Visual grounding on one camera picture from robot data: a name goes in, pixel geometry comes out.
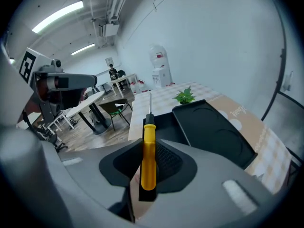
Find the black tray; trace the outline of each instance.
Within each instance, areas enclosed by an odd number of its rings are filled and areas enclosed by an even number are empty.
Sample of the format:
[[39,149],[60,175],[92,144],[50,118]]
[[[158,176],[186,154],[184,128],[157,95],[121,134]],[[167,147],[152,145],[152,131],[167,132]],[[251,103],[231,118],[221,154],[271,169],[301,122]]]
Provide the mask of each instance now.
[[155,129],[156,139],[165,139],[165,140],[188,145],[184,133],[181,130],[172,112],[155,116],[154,123],[156,126]]
[[240,132],[205,100],[176,106],[172,112],[188,145],[222,155],[243,169],[257,156]]

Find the white circle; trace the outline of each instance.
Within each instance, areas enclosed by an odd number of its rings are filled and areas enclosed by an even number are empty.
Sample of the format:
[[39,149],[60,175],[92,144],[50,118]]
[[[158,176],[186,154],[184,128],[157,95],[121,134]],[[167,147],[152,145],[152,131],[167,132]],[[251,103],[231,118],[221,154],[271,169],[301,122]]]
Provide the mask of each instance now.
[[242,123],[238,119],[231,119],[230,123],[239,131],[242,129]]
[[226,112],[219,110],[219,113],[221,113],[223,115],[223,117],[225,117],[226,119],[228,119],[228,115]]

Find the checkered tablecloth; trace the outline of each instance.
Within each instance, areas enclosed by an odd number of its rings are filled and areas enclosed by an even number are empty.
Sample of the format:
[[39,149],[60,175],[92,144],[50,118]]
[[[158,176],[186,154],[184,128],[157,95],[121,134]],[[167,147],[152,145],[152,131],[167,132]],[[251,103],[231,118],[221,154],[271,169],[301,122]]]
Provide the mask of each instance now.
[[255,152],[258,153],[245,171],[250,175],[255,175],[273,194],[278,192],[284,183],[291,161],[291,155],[282,141],[243,106],[198,83],[187,82],[136,95],[129,140],[142,137],[142,124],[149,111],[150,93],[152,95],[152,113],[157,116],[169,113],[173,107],[178,106],[178,102],[173,97],[189,86],[191,86],[195,101],[205,99],[216,108],[234,124]]

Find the green chair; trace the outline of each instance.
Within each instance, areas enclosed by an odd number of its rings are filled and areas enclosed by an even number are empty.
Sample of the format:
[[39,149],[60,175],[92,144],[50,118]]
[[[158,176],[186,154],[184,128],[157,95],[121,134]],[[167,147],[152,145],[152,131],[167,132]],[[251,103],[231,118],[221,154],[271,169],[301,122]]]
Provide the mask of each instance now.
[[103,108],[104,111],[107,112],[110,115],[114,131],[115,131],[115,127],[114,127],[114,124],[113,124],[113,117],[115,117],[117,115],[119,115],[121,118],[123,118],[129,124],[129,122],[127,121],[127,119],[122,114],[122,112],[128,106],[130,107],[131,111],[133,111],[133,109],[130,106],[130,104],[128,103],[127,99],[123,98],[123,99],[119,99],[119,100],[114,100],[114,101],[111,101],[111,102],[108,102],[108,103],[100,104],[99,106],[101,108]]

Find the yellow screwdriver handle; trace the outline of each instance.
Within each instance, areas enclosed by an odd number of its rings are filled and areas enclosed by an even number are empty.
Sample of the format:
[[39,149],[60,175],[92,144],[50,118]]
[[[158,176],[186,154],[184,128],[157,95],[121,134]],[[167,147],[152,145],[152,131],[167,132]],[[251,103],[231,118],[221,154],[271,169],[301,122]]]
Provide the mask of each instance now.
[[155,129],[153,124],[144,126],[142,188],[153,190],[156,186]]

